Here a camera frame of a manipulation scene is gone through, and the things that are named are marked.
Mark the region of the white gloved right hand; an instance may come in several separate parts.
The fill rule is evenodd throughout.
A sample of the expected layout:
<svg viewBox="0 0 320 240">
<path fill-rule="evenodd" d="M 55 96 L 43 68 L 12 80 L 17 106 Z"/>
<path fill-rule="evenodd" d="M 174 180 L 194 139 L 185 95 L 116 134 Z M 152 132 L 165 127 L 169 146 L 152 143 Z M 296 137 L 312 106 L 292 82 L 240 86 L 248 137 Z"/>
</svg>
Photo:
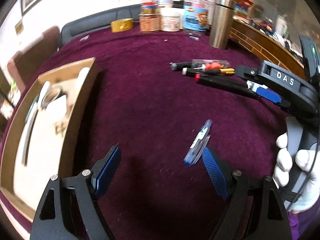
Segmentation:
<svg viewBox="0 0 320 240">
<path fill-rule="evenodd" d="M 299 150 L 295 159 L 291 158 L 287 150 L 287 133 L 277 137 L 276 145 L 279 147 L 273 179 L 277 187 L 285 187 L 289 183 L 289 172 L 293 163 L 302 171 L 309 173 L 310 177 L 304 186 L 301 196 L 292 204 L 292 213 L 304 212 L 315 205 L 319 198 L 319 152 L 314 150 Z"/>
</svg>

